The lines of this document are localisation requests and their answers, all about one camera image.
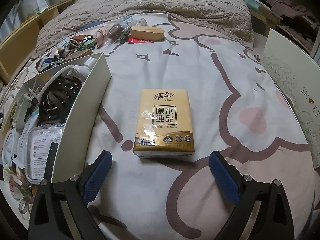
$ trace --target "metal screw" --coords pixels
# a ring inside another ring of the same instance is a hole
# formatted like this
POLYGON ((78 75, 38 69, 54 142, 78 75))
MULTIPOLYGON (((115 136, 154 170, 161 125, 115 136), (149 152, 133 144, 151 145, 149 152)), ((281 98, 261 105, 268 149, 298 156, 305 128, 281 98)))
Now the metal screw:
POLYGON ((281 185, 281 181, 279 181, 278 179, 275 179, 274 183, 275 183, 277 186, 280 186, 280 185, 281 185))
POLYGON ((77 181, 79 179, 79 176, 78 175, 72 175, 71 177, 70 177, 70 180, 71 181, 77 181))
POLYGON ((250 175, 244 175, 243 178, 244 178, 245 181, 251 181, 252 180, 252 177, 250 175))
POLYGON ((43 180, 40 182, 40 184, 41 184, 42 186, 46 185, 47 183, 48 183, 48 181, 47 181, 46 179, 43 179, 43 180))

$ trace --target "blue gripper pad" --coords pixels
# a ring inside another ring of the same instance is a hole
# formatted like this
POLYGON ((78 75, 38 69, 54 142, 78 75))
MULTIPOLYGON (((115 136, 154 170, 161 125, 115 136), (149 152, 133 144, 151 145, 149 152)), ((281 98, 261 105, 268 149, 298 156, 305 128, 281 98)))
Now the blue gripper pad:
POLYGON ((85 205, 94 201, 112 165, 111 153, 107 152, 84 184, 82 200, 85 205))
POLYGON ((209 167, 226 200, 236 206, 240 201, 238 184, 231 177, 215 152, 210 154, 209 167))

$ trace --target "clear plastic container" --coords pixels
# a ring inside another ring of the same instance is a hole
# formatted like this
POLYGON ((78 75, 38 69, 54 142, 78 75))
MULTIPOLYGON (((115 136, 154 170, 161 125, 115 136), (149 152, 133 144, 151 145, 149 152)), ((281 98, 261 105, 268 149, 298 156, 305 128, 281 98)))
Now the clear plastic container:
POLYGON ((39 185, 43 180, 51 143, 60 143, 63 130, 63 123, 41 125, 30 130, 25 161, 25 173, 30 183, 39 185))

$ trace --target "yellow tissue package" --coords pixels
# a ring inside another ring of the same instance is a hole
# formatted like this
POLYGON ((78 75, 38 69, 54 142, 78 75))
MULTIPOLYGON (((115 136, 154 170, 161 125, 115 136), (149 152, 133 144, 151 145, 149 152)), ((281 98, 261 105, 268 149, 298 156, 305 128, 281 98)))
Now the yellow tissue package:
POLYGON ((194 151, 188 92, 143 89, 133 152, 145 158, 170 158, 194 151))

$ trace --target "white bottle cap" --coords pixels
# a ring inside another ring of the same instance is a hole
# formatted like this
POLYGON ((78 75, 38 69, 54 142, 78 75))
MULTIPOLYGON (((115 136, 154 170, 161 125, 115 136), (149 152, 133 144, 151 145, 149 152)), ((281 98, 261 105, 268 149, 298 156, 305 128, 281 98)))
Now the white bottle cap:
POLYGON ((85 63, 84 65, 87 66, 88 68, 90 68, 90 70, 93 69, 94 65, 97 63, 97 59, 95 59, 94 57, 90 57, 85 63))

